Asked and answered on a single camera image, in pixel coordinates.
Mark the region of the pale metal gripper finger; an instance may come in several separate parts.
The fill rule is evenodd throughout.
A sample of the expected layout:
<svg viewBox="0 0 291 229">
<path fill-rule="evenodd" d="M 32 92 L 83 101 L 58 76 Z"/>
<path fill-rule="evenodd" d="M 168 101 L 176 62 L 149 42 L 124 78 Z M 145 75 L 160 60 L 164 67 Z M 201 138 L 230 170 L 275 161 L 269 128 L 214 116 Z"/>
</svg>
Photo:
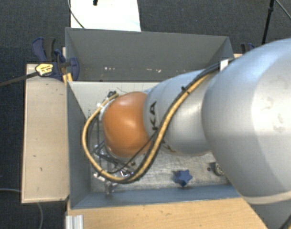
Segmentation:
<svg viewBox="0 0 291 229">
<path fill-rule="evenodd" d="M 105 194 L 110 195 L 114 192 L 117 187 L 117 183 L 111 182 L 109 180 L 104 181 Z"/>
</svg>

